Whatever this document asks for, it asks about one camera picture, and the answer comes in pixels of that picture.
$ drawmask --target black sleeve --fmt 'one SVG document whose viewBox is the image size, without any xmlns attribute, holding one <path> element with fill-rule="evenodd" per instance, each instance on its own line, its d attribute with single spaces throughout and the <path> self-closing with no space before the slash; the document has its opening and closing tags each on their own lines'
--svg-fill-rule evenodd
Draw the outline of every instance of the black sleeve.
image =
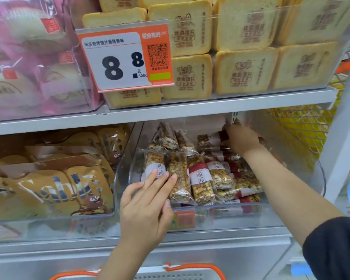
<svg viewBox="0 0 350 280">
<path fill-rule="evenodd" d="M 303 244 L 303 256 L 317 280 L 350 280 L 350 218 L 317 227 Z"/>
</svg>

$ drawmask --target orange price tag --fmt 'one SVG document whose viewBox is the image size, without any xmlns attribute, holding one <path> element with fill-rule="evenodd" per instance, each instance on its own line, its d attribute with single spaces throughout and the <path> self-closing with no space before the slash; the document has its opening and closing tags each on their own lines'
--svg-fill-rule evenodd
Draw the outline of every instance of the orange price tag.
<svg viewBox="0 0 350 280">
<path fill-rule="evenodd" d="M 77 34 L 98 92 L 174 85 L 164 21 L 80 29 Z"/>
<path fill-rule="evenodd" d="M 194 210 L 174 211 L 174 217 L 170 225 L 170 231 L 195 228 Z"/>
</svg>

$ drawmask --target person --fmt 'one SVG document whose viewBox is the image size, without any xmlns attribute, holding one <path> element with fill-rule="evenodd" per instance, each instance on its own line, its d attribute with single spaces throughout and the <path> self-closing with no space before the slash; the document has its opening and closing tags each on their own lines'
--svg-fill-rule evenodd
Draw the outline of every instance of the person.
<svg viewBox="0 0 350 280">
<path fill-rule="evenodd" d="M 249 164 L 276 214 L 303 247 L 317 280 L 350 280 L 350 218 L 281 165 L 241 123 L 226 125 L 228 144 Z M 173 218 L 167 199 L 177 177 L 154 170 L 131 184 L 121 199 L 121 240 L 98 280 L 132 280 L 163 240 Z"/>
</svg>

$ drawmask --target qr code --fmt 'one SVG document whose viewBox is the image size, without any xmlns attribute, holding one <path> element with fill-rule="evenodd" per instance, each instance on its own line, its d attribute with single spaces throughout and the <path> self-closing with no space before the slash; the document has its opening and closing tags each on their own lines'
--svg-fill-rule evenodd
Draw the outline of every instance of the qr code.
<svg viewBox="0 0 350 280">
<path fill-rule="evenodd" d="M 147 45 L 150 67 L 152 70 L 166 70 L 169 68 L 169 54 L 167 43 Z"/>
</svg>

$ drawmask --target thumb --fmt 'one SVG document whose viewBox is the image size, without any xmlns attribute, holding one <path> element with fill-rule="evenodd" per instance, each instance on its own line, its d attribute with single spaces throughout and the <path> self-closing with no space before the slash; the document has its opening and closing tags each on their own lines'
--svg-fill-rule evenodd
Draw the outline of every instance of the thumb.
<svg viewBox="0 0 350 280">
<path fill-rule="evenodd" d="M 158 226 L 158 236 L 161 241 L 166 236 L 173 217 L 174 217 L 174 212 L 172 211 L 170 200 L 166 199 L 166 202 L 162 207 L 162 216 L 159 219 L 159 226 Z"/>
</svg>

